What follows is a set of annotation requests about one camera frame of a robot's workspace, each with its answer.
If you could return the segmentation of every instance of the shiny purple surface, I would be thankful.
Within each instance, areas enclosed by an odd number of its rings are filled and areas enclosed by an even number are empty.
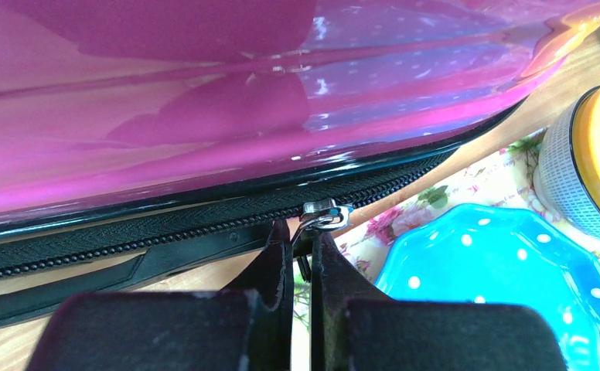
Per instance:
[[[0,0],[0,222],[448,138],[599,24],[593,0]]]

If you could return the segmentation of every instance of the wooden surface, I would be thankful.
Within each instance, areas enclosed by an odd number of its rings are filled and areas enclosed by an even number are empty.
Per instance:
[[[600,29],[589,36],[568,57],[562,68],[536,90],[508,120],[490,133],[461,147],[449,160],[400,192],[373,205],[358,209],[353,214],[354,225],[382,213],[384,210],[412,197],[460,169],[485,158],[494,151],[506,147],[523,136],[548,126],[571,102],[577,100],[589,88],[599,84]],[[218,289],[236,277],[254,256],[256,256],[256,253],[207,264],[152,284],[144,290]],[[127,258],[129,257],[120,257],[75,268],[0,281],[0,294],[32,287],[53,279],[94,271]],[[0,328],[0,371],[24,368],[46,321],[47,318],[41,318],[8,328]]]

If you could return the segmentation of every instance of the container with yellow lid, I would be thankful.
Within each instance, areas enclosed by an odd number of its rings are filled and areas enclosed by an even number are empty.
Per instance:
[[[600,87],[548,129],[534,186],[546,207],[600,238]]]

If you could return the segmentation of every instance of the scalloped plate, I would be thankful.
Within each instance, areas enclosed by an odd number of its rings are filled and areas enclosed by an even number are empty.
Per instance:
[[[375,284],[408,301],[525,305],[571,370],[600,370],[600,263],[536,213],[466,204],[400,236]]]

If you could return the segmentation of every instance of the zipper pull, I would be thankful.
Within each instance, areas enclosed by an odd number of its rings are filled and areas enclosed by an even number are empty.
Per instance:
[[[350,222],[350,213],[354,210],[352,206],[336,205],[334,199],[306,203],[302,209],[300,225],[295,231],[293,238],[291,238],[292,247],[300,240],[300,236],[304,232],[310,230],[333,231],[347,227]],[[312,269],[309,265],[307,255],[298,257],[295,261],[300,267],[302,279],[305,282],[310,282],[312,279]]]

